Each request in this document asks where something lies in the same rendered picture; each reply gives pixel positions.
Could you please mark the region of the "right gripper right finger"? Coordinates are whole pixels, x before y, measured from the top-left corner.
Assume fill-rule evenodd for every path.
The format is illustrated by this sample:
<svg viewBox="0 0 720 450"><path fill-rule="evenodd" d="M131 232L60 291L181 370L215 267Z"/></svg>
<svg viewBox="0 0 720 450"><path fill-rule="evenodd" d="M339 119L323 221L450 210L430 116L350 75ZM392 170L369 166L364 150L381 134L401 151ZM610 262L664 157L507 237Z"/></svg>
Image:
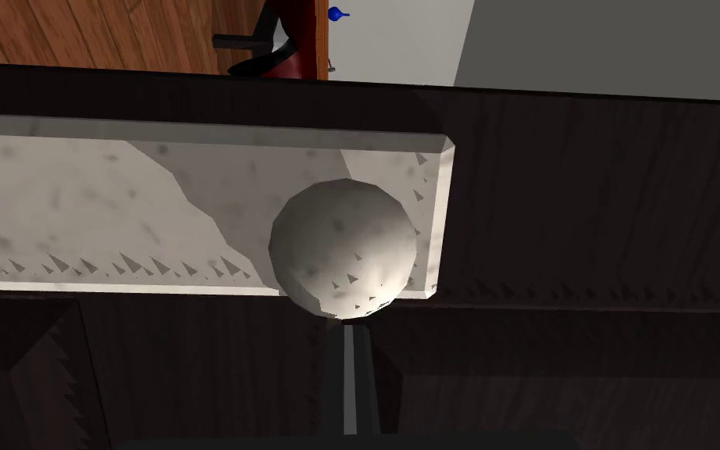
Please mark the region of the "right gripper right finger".
<svg viewBox="0 0 720 450"><path fill-rule="evenodd" d="M350 433L380 435L377 384L369 329L350 325Z"/></svg>

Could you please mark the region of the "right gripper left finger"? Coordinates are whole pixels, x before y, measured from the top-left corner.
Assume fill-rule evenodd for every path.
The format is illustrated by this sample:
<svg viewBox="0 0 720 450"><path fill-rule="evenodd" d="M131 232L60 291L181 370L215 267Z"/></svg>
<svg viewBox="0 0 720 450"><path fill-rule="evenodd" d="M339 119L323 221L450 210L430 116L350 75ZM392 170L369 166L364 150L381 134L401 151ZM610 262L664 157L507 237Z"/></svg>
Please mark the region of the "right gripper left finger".
<svg viewBox="0 0 720 450"><path fill-rule="evenodd" d="M320 433L351 434L351 327L332 322L326 335Z"/></svg>

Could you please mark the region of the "white marbled ball knob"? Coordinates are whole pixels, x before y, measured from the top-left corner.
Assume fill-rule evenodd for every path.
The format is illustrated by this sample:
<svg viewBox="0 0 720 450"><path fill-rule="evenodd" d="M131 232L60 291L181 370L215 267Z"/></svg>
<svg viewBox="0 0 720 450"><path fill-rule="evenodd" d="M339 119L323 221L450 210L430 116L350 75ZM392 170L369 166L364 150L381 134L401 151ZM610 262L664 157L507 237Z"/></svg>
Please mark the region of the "white marbled ball knob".
<svg viewBox="0 0 720 450"><path fill-rule="evenodd" d="M351 320L386 307L405 289L417 240L398 200L376 185L339 179L286 202L268 251L274 277L294 304Z"/></svg>

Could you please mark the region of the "dark wooden cabinet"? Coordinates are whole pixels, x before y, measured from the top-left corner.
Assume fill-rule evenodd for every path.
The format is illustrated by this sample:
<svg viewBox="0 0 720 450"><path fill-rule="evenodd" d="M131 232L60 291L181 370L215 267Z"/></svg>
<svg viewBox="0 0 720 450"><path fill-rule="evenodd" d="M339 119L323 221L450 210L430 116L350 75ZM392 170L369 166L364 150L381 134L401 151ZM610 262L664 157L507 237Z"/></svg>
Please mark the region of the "dark wooden cabinet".
<svg viewBox="0 0 720 450"><path fill-rule="evenodd" d="M720 102L0 65L0 113L444 132L438 292L370 322L383 429L720 450Z"/></svg>

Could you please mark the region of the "red and black object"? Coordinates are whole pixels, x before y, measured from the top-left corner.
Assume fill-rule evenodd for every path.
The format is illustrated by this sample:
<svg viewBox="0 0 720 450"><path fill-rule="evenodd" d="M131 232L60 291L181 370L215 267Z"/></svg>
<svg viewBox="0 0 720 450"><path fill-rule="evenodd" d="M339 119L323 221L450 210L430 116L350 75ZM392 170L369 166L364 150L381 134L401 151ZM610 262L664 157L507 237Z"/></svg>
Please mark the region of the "red and black object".
<svg viewBox="0 0 720 450"><path fill-rule="evenodd" d="M252 52L227 70L231 76L317 80L317 24L316 0L264 0L251 35L213 34L212 43Z"/></svg>

